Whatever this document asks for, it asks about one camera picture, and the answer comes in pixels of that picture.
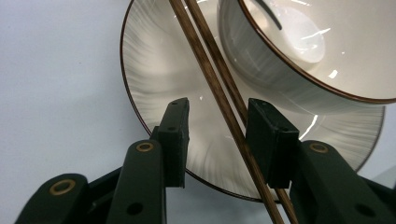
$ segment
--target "white saucer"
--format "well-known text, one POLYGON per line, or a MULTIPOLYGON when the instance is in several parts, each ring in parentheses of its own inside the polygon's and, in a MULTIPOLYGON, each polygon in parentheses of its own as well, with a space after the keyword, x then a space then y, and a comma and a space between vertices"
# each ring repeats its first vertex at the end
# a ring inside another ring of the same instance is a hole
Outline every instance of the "white saucer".
MULTIPOLYGON (((219 41, 218 1, 200 1, 199 5, 219 41)), ((146 129, 159 125, 169 102, 188 97, 189 172, 213 188, 252 200, 260 198, 168 1, 131 3, 120 50, 125 86, 146 129)), ((273 92, 257 93, 230 69, 245 100, 269 101, 266 96, 273 92)), ((376 107, 316 116, 284 109, 282 102, 269 102, 300 130, 302 141, 315 139, 334 146, 354 169, 359 169, 372 152, 385 111, 385 107, 376 107)))

